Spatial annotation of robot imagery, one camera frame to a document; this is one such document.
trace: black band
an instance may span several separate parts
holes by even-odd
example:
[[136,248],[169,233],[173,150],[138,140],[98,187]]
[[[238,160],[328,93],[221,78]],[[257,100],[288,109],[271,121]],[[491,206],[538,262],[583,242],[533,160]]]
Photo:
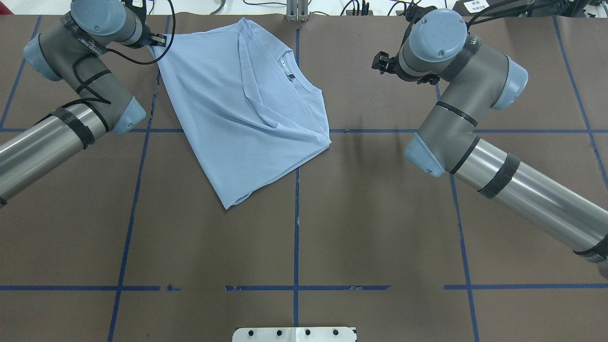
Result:
[[59,107],[50,115],[56,116],[63,121],[69,128],[76,133],[82,142],[84,149],[95,143],[95,137],[89,127],[85,126],[79,118],[77,118],[69,110]]
[[78,26],[78,24],[72,18],[72,14],[70,12],[67,12],[61,17],[61,24],[72,35],[72,37],[76,38],[77,41],[86,46],[94,54],[101,56],[108,51],[103,45],[99,44],[95,39],[93,39],[93,37],[91,37],[85,30]]
[[606,235],[605,238],[598,242],[598,244],[593,248],[582,252],[575,251],[575,253],[593,263],[602,262],[608,259],[608,235]]
[[514,155],[506,155],[505,162],[494,175],[494,178],[486,184],[478,193],[484,195],[487,198],[493,198],[498,195],[502,189],[513,179],[513,175],[517,172],[521,161]]
[[111,73],[112,72],[110,70],[107,70],[107,69],[105,69],[104,71],[100,71],[100,72],[96,73],[95,75],[91,76],[88,80],[86,80],[84,83],[82,83],[78,88],[76,88],[76,94],[80,94],[80,92],[83,89],[85,89],[91,83],[93,83],[96,80],[98,80],[101,76],[107,75],[107,74],[111,74]]
[[89,107],[90,110],[93,111],[93,113],[95,113],[95,115],[97,115],[97,118],[99,118],[99,121],[102,122],[103,127],[106,129],[106,133],[110,131],[110,127],[108,126],[108,122],[106,121],[106,119],[102,116],[101,113],[99,113],[99,110],[97,110],[97,108],[95,108],[95,106],[91,105],[89,102],[85,102],[85,105],[87,107]]
[[458,161],[458,164],[456,164],[456,166],[454,166],[454,168],[450,171],[451,174],[455,175],[456,172],[458,172],[458,170],[460,169],[462,164],[465,163],[466,158],[468,158],[471,155],[471,153],[473,152],[473,150],[477,147],[477,143],[479,143],[478,136],[475,137],[475,140],[473,140],[473,143],[471,144],[471,146],[469,146],[469,149],[466,151],[465,155],[463,155],[462,158],[460,158],[460,160]]
[[454,107],[452,105],[448,105],[447,103],[445,103],[443,101],[437,101],[437,103],[435,105],[443,107],[443,108],[445,108],[445,109],[447,109],[449,111],[454,112],[454,114],[462,117],[464,120],[467,120],[469,123],[471,123],[471,125],[473,125],[473,127],[477,127],[477,120],[473,119],[471,116],[469,116],[468,114],[466,114],[462,110],[459,110],[458,108],[456,108],[456,107]]
[[458,76],[460,71],[465,68],[473,56],[482,46],[482,40],[478,36],[470,33],[467,37],[462,50],[454,57],[452,62],[441,72],[440,77],[445,81],[451,82]]

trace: label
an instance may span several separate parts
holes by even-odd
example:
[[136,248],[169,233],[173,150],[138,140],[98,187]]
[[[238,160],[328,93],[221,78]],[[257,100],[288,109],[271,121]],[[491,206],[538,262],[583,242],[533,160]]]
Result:
[[466,7],[466,10],[469,11],[469,13],[481,12],[483,9],[490,7],[486,0],[473,0],[465,2],[464,5]]

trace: light blue joint cap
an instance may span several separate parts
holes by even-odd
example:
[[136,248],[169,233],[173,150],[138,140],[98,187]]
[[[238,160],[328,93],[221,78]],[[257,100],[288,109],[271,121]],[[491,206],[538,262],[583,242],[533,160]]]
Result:
[[409,38],[410,49],[423,61],[445,61],[462,50],[466,32],[466,23],[458,13],[448,9],[433,10],[414,25]]
[[510,106],[513,101],[522,93],[528,84],[528,72],[521,65],[515,63],[511,57],[509,59],[509,71],[506,74],[505,87],[502,89],[500,97],[492,106],[495,110],[503,110]]
[[114,126],[112,129],[112,132],[118,135],[123,135],[145,118],[146,111],[142,108],[139,102],[137,102],[135,97],[133,97],[129,102],[129,105],[126,106],[125,112],[116,123],[116,126]]
[[45,78],[51,81],[61,80],[61,77],[57,76],[53,69],[50,68],[46,58],[44,58],[38,37],[30,40],[23,48],[23,56],[26,58],[27,64],[31,65],[34,70],[38,71]]
[[98,36],[112,35],[126,22],[126,11],[119,0],[72,0],[70,11],[78,26]]
[[406,148],[405,155],[412,164],[433,177],[439,177],[445,172],[439,160],[435,158],[418,133],[414,134],[414,138]]

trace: light blue shirt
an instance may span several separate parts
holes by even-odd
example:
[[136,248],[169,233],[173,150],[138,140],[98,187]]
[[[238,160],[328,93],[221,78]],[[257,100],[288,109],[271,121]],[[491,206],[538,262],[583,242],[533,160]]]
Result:
[[[164,48],[152,50],[159,56]],[[300,72],[293,51],[253,21],[175,35],[158,64],[184,133],[226,209],[331,143],[321,90]]]

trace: fabric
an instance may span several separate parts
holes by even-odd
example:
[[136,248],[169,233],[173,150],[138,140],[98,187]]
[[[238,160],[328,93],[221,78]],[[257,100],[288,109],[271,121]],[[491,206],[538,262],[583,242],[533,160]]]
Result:
[[[152,50],[157,57],[164,48]],[[331,143],[321,90],[300,72],[293,51],[253,21],[175,35],[158,64],[226,209]]]

